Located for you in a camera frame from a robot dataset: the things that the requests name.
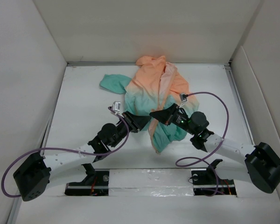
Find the orange and teal gradient jacket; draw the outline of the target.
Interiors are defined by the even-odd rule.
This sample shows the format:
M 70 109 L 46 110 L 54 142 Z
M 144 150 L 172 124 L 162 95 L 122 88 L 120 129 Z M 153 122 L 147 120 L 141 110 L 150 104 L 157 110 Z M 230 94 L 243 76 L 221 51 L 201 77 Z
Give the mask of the orange and teal gradient jacket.
M 143 56 L 136 65 L 140 68 L 131 79 L 124 75 L 105 75 L 100 86 L 117 94 L 124 94 L 124 111 L 138 116 L 148 116 L 150 112 L 164 110 L 173 103 L 182 103 L 180 94 L 190 94 L 189 83 L 180 75 L 177 67 L 167 62 L 165 56 L 154 58 Z M 190 116 L 198 110 L 195 96 L 190 96 L 182 107 Z M 181 141 L 186 131 L 175 125 L 166 126 L 156 119 L 145 126 L 152 147 L 161 153 L 171 142 Z

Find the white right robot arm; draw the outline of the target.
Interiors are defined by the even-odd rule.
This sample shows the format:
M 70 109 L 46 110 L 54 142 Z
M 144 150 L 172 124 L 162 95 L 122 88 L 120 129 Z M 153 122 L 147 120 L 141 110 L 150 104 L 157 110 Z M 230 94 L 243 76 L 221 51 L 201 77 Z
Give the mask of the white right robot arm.
M 265 193 L 273 193 L 280 183 L 280 158 L 266 143 L 258 145 L 240 144 L 225 139 L 208 130 L 209 122 L 202 112 L 188 116 L 177 104 L 161 111 L 151 112 L 150 116 L 164 125 L 174 124 L 192 135 L 192 145 L 206 152 L 208 156 L 219 154 L 240 165 L 231 166 L 217 159 L 210 165 L 206 178 L 216 184 L 224 179 L 241 180 L 252 183 Z

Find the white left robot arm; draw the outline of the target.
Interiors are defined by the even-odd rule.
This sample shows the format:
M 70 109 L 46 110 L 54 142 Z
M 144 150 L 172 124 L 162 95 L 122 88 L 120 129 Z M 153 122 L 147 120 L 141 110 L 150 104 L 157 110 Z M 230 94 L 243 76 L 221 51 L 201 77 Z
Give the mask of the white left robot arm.
M 130 112 L 118 115 L 117 124 L 102 126 L 94 139 L 77 149 L 55 148 L 56 154 L 42 156 L 33 152 L 17 168 L 13 177 L 23 201 L 39 197 L 47 188 L 53 187 L 72 168 L 83 166 L 78 179 L 84 185 L 93 183 L 93 162 L 100 161 L 112 153 L 112 147 L 120 149 L 127 142 L 129 133 L 141 131 L 151 120 L 150 116 L 137 116 Z

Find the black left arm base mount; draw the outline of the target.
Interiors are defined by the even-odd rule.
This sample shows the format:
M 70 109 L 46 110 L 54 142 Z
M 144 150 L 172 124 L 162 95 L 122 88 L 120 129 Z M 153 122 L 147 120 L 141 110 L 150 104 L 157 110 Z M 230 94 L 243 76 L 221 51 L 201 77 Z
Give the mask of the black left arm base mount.
M 83 164 L 86 176 L 80 182 L 67 183 L 66 196 L 109 196 L 110 170 L 94 169 L 89 164 Z

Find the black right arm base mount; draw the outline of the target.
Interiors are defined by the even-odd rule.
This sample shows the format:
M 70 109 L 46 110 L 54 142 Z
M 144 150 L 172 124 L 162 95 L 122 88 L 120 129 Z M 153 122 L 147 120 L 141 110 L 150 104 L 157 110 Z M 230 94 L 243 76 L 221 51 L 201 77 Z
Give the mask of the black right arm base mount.
M 230 195 L 236 196 L 236 188 L 233 180 L 215 177 L 213 170 L 222 159 L 215 159 L 207 168 L 195 168 L 191 170 L 188 182 L 193 185 L 195 196 Z

